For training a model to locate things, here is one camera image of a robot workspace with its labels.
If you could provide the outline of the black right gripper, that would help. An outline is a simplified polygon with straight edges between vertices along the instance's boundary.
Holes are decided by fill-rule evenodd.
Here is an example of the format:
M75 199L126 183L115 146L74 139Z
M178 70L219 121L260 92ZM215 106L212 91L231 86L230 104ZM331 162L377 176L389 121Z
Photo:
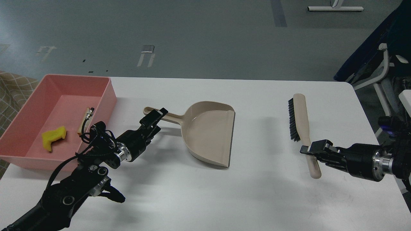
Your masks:
M301 146L300 153L314 156L326 166L346 172L353 177L380 182L378 159L384 153L381 146L356 143L349 148L334 147L330 140L319 140L310 146Z

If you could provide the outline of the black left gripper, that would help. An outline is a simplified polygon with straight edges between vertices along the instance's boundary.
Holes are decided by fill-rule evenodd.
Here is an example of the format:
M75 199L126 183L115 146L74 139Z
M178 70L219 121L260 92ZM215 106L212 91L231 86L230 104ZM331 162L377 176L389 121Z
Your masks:
M157 124L168 111L165 108L145 107L143 113L145 116L140 120L143 129L127 130L116 138L116 155L120 161L135 161L146 150L154 136L160 132L161 128Z

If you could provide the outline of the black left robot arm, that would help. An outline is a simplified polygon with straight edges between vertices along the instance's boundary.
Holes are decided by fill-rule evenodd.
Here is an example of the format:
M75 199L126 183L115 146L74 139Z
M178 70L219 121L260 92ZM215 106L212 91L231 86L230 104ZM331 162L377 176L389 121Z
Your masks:
M93 124L87 133L81 134L87 147L58 165L38 203L4 230L68 228L78 209L91 196L125 202L124 195L111 185L109 167L117 169L122 161L135 161L161 130L158 123L167 113L165 108L153 109L140 120L137 130L127 130L117 138L104 122Z

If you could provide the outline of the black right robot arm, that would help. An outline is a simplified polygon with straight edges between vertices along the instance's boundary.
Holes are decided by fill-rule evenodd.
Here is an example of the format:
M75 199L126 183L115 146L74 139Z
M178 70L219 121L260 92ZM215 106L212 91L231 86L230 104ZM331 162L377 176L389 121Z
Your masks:
M300 152L361 179L380 182L385 175L393 175L410 191L410 123L396 116L382 116L378 125L391 140L385 146L355 143L342 148L334 147L330 140L319 140L302 146Z

